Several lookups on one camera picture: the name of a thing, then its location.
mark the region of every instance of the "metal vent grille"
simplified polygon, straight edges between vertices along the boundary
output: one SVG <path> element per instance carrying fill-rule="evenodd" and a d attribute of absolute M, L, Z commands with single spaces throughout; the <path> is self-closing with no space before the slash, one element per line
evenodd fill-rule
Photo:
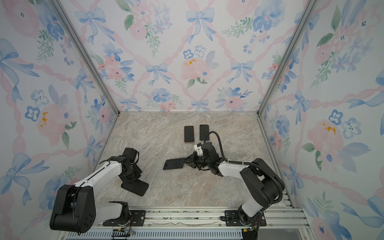
<path fill-rule="evenodd" d="M 135 234 L 129 239 L 242 239 L 241 230 L 238 229 L 134 229 Z M 115 239 L 124 233 L 114 232 Z M 90 229 L 80 236 L 77 233 L 69 233 L 67 240 L 81 239 L 112 239 L 112 229 Z"/>

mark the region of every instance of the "beige marble surface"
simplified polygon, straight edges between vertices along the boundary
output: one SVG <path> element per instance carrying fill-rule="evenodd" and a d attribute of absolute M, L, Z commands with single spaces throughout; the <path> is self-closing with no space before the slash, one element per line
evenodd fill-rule
<path fill-rule="evenodd" d="M 101 160 L 121 155 L 126 147 L 140 152 L 140 180 L 149 183 L 143 197 L 120 187 L 119 177 L 110 181 L 96 196 L 96 204 L 125 201 L 130 206 L 225 206 L 238 207 L 251 195 L 245 183 L 232 177 L 219 177 L 187 165 L 163 170 L 167 159 L 187 157 L 199 143 L 199 125 L 208 124 L 222 141 L 226 158 L 234 161 L 271 159 L 254 112 L 159 113 L 123 112 L 112 130 Z M 195 142 L 184 142 L 184 126 L 194 126 Z M 214 134 L 210 141 L 220 154 Z"/>

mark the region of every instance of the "smartphone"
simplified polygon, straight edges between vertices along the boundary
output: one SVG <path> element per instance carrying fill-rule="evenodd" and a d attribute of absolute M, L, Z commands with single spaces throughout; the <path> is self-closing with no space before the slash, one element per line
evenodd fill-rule
<path fill-rule="evenodd" d="M 193 132 L 193 126 L 184 127 L 184 142 L 194 142 L 195 135 Z"/>
<path fill-rule="evenodd" d="M 200 141 L 204 141 L 208 133 L 209 133 L 209 126 L 200 125 Z"/>

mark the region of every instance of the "floral wallpaper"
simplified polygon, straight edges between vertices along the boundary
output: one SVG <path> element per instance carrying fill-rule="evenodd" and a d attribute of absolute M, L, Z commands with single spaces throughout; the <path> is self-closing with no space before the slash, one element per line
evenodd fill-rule
<path fill-rule="evenodd" d="M 383 8 L 320 0 L 262 114 L 317 240 L 384 239 Z"/>
<path fill-rule="evenodd" d="M 47 2 L 0 3 L 0 239 L 51 239 L 57 190 L 93 171 L 116 119 Z"/>
<path fill-rule="evenodd" d="M 61 3 L 121 111 L 257 111 L 307 0 Z"/>

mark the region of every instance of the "wire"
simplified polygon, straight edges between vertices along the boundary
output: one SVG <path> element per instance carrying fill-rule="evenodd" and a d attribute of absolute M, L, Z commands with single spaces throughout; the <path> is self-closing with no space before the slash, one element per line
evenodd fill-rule
<path fill-rule="evenodd" d="M 208 136 L 209 136 L 211 133 L 214 133 L 214 134 L 216 135 L 216 137 L 217 137 L 218 145 L 220 146 L 221 157 L 224 159 L 225 162 L 228 162 L 228 160 L 227 160 L 226 157 L 224 156 L 223 146 L 221 145 L 221 140 L 220 140 L 220 137 L 218 136 L 217 132 L 215 132 L 215 131 L 210 131 L 210 132 L 205 136 L 204 143 L 207 141 L 207 138 L 208 138 Z"/>
<path fill-rule="evenodd" d="M 77 219 L 77 222 L 75 222 L 75 220 L 74 220 L 74 203 L 77 202 L 77 200 L 76 200 L 77 193 L 79 192 L 80 187 L 81 187 L 84 183 L 85 183 L 85 182 L 83 182 L 82 184 L 80 184 L 80 186 L 77 187 L 76 192 L 75 192 L 75 194 L 74 194 L 74 196 L 73 196 L 73 207 L 72 207 L 73 227 L 76 229 L 76 233 L 77 233 L 77 235 L 79 235 L 79 236 L 80 236 L 80 232 L 78 232 L 78 228 L 77 228 L 77 224 L 79 223 L 79 219 Z"/>
<path fill-rule="evenodd" d="M 136 163 L 139 161 L 139 157 L 140 157 L 140 153 L 137 152 L 137 160 L 136 160 L 136 162 L 134 162 L 133 164 L 136 164 Z"/>
<path fill-rule="evenodd" d="M 280 183 L 262 166 L 254 163 L 254 162 L 228 161 L 228 163 L 244 164 L 244 165 L 250 165 L 250 166 L 253 166 L 255 168 L 258 168 L 262 173 L 264 173 L 267 177 L 269 177 L 273 181 L 273 183 L 275 184 L 277 191 L 279 193 L 279 197 L 276 200 L 272 201 L 271 205 L 275 204 L 277 202 L 280 202 L 283 199 L 283 189 L 281 188 Z"/>

